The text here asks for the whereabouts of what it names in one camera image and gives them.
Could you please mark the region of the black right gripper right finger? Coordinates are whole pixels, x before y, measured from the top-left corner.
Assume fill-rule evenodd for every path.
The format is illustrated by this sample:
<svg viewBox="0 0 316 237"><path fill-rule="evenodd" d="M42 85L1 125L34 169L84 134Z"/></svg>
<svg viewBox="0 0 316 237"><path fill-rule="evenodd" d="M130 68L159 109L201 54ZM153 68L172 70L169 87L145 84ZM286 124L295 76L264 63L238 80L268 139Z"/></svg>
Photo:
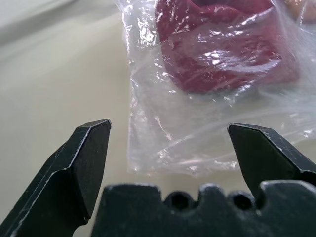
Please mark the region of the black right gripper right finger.
<svg viewBox="0 0 316 237"><path fill-rule="evenodd" d="M316 184L316 165L271 128L231 123L228 126L243 178L252 193L271 180Z"/></svg>

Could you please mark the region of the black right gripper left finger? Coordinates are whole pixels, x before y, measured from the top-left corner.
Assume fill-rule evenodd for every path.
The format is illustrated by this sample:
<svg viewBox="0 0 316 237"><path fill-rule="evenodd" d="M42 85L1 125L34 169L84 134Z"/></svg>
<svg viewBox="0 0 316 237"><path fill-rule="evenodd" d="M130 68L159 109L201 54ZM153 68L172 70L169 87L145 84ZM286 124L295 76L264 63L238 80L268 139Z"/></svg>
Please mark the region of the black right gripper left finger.
<svg viewBox="0 0 316 237"><path fill-rule="evenodd" d="M0 225L2 237L71 237L91 219L102 184L111 122L77 127L44 163Z"/></svg>

